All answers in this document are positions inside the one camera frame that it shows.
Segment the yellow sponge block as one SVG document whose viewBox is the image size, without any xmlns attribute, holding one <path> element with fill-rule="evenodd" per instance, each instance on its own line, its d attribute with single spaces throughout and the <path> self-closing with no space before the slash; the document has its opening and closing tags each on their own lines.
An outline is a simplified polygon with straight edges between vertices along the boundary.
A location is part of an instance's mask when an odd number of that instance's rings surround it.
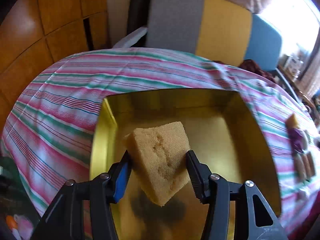
<svg viewBox="0 0 320 240">
<path fill-rule="evenodd" d="M 149 200 L 164 206 L 190 178 L 186 168 L 189 139 L 180 121 L 136 128 L 125 137 L 133 170 Z"/>
</svg>

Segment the grey yellow blue headboard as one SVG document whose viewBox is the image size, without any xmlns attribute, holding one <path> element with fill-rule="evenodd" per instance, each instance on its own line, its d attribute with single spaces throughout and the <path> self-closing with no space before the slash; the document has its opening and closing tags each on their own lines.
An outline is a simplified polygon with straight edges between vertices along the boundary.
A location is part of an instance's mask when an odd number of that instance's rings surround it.
<svg viewBox="0 0 320 240">
<path fill-rule="evenodd" d="M 146 47 L 178 50 L 239 66 L 276 69 L 281 36 L 259 16 L 225 0 L 151 0 Z"/>
</svg>

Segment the wooden wardrobe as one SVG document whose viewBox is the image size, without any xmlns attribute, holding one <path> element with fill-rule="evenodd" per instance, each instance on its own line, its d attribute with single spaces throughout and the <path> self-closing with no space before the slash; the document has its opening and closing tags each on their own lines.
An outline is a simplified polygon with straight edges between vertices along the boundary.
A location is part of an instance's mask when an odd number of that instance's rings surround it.
<svg viewBox="0 0 320 240">
<path fill-rule="evenodd" d="M 1 23 L 1 123 L 40 72 L 108 48 L 107 0 L 17 0 Z"/>
</svg>

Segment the striped bed sheet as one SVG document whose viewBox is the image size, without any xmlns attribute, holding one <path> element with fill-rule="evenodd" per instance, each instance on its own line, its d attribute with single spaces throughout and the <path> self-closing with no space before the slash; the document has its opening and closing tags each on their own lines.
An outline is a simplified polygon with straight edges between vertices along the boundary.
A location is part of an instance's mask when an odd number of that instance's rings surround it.
<svg viewBox="0 0 320 240">
<path fill-rule="evenodd" d="M 68 56 L 39 74 L 18 97 L 1 137 L 39 215 L 67 179 L 87 180 L 93 133 L 103 99 L 168 88 L 213 88 L 241 94 L 258 121 L 280 181 L 280 222 L 301 239 L 319 215 L 319 178 L 301 183 L 294 170 L 286 119 L 295 114 L 317 129 L 306 108 L 272 81 L 180 51 L 104 49 Z"/>
</svg>

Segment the dark red cloth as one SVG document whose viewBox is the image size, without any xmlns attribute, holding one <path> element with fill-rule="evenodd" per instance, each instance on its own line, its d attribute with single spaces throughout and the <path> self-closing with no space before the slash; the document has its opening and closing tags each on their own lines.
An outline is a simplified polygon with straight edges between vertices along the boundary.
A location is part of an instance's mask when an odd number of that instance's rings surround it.
<svg viewBox="0 0 320 240">
<path fill-rule="evenodd" d="M 252 72 L 254 74 L 260 75 L 272 82 L 276 82 L 274 77 L 271 73 L 262 70 L 258 64 L 256 64 L 252 59 L 246 59 L 244 60 L 240 65 L 239 68 L 244 69 L 246 71 Z"/>
</svg>

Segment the purple candy wrapper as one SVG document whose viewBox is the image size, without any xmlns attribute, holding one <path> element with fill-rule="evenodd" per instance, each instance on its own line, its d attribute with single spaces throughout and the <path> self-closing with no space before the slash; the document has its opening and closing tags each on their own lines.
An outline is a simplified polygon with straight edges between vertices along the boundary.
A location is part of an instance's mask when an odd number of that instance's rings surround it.
<svg viewBox="0 0 320 240">
<path fill-rule="evenodd" d="M 289 128 L 288 134 L 294 151 L 305 152 L 308 149 L 308 140 L 304 131 L 299 128 Z"/>
</svg>

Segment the yellow sponge cube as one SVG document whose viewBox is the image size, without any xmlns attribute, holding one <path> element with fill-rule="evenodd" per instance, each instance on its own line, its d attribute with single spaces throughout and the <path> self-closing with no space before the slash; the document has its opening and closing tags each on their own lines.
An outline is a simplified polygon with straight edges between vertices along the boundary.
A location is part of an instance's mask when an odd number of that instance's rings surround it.
<svg viewBox="0 0 320 240">
<path fill-rule="evenodd" d="M 292 129 L 292 128 L 300 128 L 299 120 L 295 113 L 292 113 L 288 119 L 285 121 L 285 125 L 287 129 Z"/>
</svg>

